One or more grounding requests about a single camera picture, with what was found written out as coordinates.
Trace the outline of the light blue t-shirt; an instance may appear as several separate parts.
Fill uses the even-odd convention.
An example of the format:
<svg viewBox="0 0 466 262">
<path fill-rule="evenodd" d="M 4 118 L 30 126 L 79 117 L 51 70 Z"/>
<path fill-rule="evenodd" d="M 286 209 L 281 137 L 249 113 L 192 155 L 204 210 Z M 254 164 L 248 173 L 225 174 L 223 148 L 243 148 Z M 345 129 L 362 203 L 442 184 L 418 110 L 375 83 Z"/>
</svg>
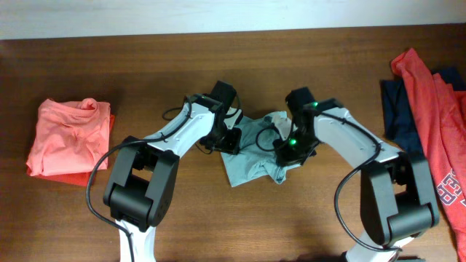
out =
<svg viewBox="0 0 466 262">
<path fill-rule="evenodd" d="M 281 167 L 276 163 L 272 143 L 281 137 L 272 123 L 273 114 L 274 112 L 269 113 L 260 119 L 244 116 L 236 125 L 242 131 L 240 151 L 236 155 L 226 153 L 221 155 L 232 187 L 265 175 L 268 175 L 275 183 L 281 184 L 286 180 L 288 170 L 300 166 L 294 164 Z"/>
</svg>

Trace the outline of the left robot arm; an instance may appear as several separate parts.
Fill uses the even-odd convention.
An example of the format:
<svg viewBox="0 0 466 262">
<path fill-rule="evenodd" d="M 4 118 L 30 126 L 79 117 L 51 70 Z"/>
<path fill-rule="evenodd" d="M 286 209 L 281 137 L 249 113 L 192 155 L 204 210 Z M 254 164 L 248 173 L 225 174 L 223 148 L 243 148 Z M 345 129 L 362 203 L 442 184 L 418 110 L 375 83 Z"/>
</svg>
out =
<svg viewBox="0 0 466 262">
<path fill-rule="evenodd" d="M 154 261 L 156 227 L 173 198 L 179 162 L 194 144 L 239 152 L 241 131 L 234 123 L 240 112 L 230 108 L 236 98 L 232 85 L 217 82 L 210 93 L 185 98 L 180 113 L 160 131 L 144 139 L 129 136 L 114 147 L 103 203 L 119 229 L 121 261 Z"/>
</svg>

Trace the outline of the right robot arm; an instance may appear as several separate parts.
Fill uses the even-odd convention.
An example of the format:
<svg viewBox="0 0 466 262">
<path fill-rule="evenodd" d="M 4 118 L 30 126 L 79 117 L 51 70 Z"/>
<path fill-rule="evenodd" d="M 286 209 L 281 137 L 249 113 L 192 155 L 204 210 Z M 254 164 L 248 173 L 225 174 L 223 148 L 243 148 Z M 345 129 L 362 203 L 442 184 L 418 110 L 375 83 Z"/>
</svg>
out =
<svg viewBox="0 0 466 262">
<path fill-rule="evenodd" d="M 277 163 L 302 165 L 322 143 L 351 167 L 333 197 L 342 223 L 339 196 L 350 178 L 360 175 L 360 237 L 340 261 L 398 261 L 403 246 L 439 223 L 440 212 L 429 164 L 421 153 L 408 154 L 385 143 L 356 121 L 335 98 L 317 101 L 308 88 L 291 91 L 285 103 L 291 125 L 274 142 Z"/>
</svg>

